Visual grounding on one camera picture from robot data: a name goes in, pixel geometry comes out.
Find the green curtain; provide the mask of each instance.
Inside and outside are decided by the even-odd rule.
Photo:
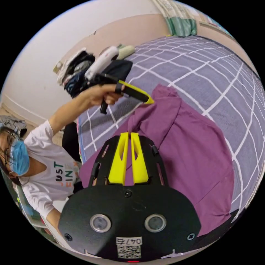
[[[197,25],[190,11],[174,0],[152,0],[165,18],[172,36],[187,37],[197,34]]]

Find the bed sheet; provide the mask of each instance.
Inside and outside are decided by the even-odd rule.
[[[244,209],[265,160],[265,93],[259,77],[224,46],[199,36],[163,37],[136,47],[126,82],[150,95],[157,84],[177,89],[224,133],[232,154],[235,184],[231,212]],[[139,102],[122,98],[108,114],[94,107],[79,117],[83,162],[109,139]]]

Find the face mask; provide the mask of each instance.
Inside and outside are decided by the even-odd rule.
[[[23,141],[15,139],[11,148],[10,169],[19,176],[26,174],[30,167],[30,158]]]

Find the hand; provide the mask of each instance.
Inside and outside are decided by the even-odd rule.
[[[89,93],[89,102],[93,106],[100,106],[103,100],[108,105],[114,105],[122,95],[115,93],[116,84],[96,85],[87,90]]]

